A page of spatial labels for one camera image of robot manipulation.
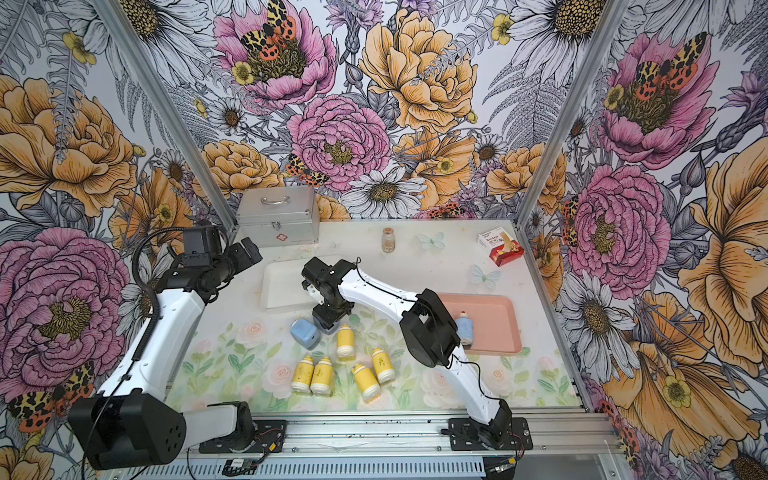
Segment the blue sharpener with white nozzle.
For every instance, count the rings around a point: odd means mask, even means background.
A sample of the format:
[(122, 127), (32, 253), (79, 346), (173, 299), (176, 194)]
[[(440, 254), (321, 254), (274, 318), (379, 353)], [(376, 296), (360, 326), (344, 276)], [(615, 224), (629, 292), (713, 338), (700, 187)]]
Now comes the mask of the blue sharpener with white nozzle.
[(465, 347), (471, 347), (474, 343), (474, 322), (466, 311), (462, 311), (455, 320), (460, 342)]

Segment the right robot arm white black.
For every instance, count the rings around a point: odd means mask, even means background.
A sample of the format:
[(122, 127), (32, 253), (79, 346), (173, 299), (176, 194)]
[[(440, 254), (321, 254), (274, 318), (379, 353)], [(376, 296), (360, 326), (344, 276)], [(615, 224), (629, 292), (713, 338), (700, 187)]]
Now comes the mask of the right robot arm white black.
[(499, 450), (512, 433), (507, 402), (486, 388), (477, 363), (466, 355), (458, 326), (438, 294), (398, 289), (364, 273), (357, 262), (339, 260), (328, 265), (317, 257), (302, 270), (302, 288), (317, 301), (313, 319), (330, 330), (361, 304), (399, 324), (410, 355), (420, 364), (444, 371), (475, 423), (473, 438), (487, 449)]

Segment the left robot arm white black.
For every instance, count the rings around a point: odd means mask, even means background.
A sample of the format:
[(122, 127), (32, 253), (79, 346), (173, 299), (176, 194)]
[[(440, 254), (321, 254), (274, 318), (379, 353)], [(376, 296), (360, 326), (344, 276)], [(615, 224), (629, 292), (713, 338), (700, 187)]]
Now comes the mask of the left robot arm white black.
[(248, 237), (230, 242), (214, 225), (183, 230), (183, 251), (154, 285), (142, 284), (148, 318), (112, 375), (77, 400), (68, 424), (95, 470), (166, 465), (204, 443), (242, 450), (255, 439), (246, 402), (179, 412), (166, 402), (205, 308), (236, 275), (262, 260)]

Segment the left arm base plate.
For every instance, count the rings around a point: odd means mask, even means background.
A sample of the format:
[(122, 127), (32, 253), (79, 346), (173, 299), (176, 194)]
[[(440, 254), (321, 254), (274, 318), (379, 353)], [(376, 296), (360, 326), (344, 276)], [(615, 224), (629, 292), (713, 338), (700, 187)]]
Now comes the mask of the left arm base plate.
[(286, 438), (286, 428), (286, 420), (254, 420), (252, 432), (246, 433), (244, 443), (217, 438), (201, 443), (198, 451), (201, 454), (261, 455), (265, 452), (281, 453)]

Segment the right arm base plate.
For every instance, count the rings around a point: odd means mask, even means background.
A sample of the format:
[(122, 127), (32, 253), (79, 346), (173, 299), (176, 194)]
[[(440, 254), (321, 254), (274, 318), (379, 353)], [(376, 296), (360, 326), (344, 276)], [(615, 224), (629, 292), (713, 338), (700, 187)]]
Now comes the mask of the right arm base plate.
[(485, 444), (480, 437), (481, 425), (470, 418), (450, 418), (448, 427), (440, 433), (449, 438), (452, 451), (517, 451), (524, 453), (534, 448), (530, 427), (526, 419), (514, 417), (505, 432), (502, 433), (497, 446)]

